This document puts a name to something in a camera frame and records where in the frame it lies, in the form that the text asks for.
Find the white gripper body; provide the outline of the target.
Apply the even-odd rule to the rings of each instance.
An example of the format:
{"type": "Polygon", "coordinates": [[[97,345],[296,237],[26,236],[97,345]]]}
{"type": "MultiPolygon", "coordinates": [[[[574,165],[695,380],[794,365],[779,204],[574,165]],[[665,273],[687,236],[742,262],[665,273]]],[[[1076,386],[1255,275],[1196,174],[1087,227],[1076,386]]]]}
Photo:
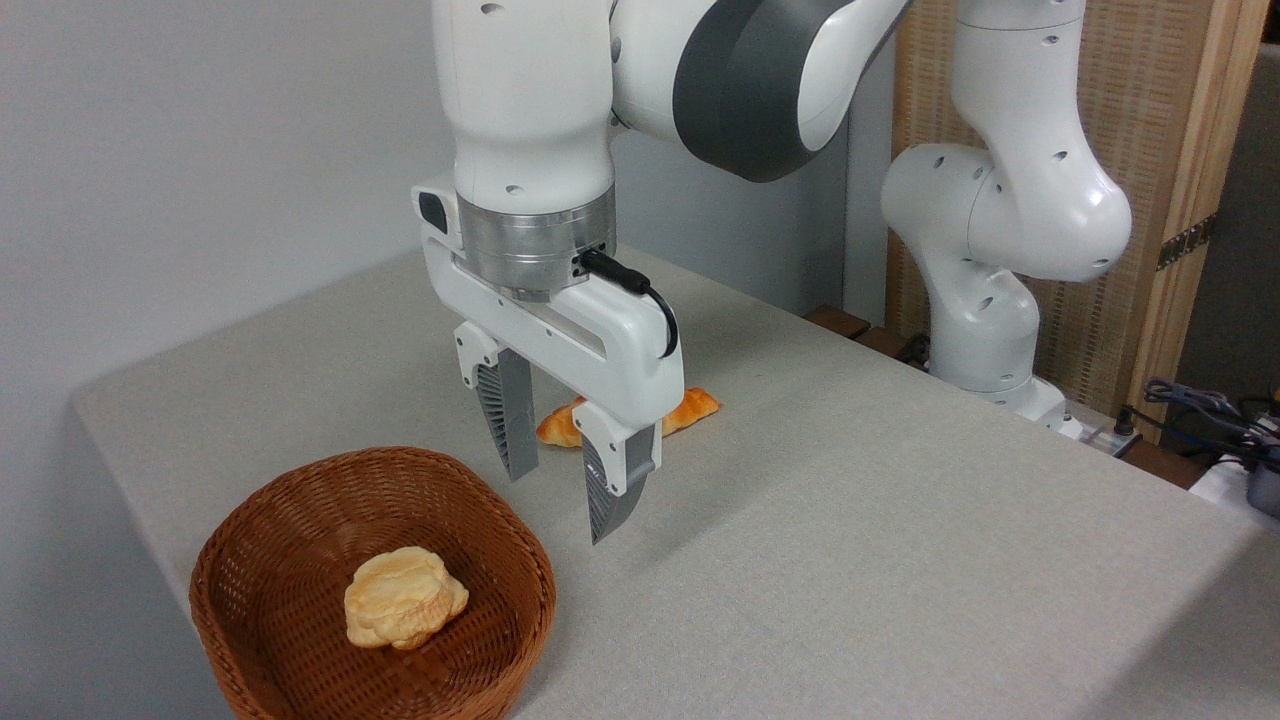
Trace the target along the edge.
{"type": "Polygon", "coordinates": [[[649,299],[590,277],[545,304],[503,295],[465,269],[458,202],[445,177],[416,184],[428,274],[439,300],[497,343],[627,427],[657,423],[684,400],[681,352],[649,299]]]}

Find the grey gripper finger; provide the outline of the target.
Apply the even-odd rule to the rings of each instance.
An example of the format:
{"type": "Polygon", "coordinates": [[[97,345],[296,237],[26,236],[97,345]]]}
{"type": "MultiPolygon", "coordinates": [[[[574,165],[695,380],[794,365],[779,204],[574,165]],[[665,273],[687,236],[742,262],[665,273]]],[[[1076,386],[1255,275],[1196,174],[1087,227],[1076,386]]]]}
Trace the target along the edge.
{"type": "Polygon", "coordinates": [[[627,427],[590,401],[573,410],[573,424],[582,437],[591,542],[598,544],[627,521],[660,466],[660,424],[627,427]]]}
{"type": "Polygon", "coordinates": [[[532,369],[526,357],[466,322],[454,329],[463,383],[475,392],[512,482],[538,466],[532,369]]]}

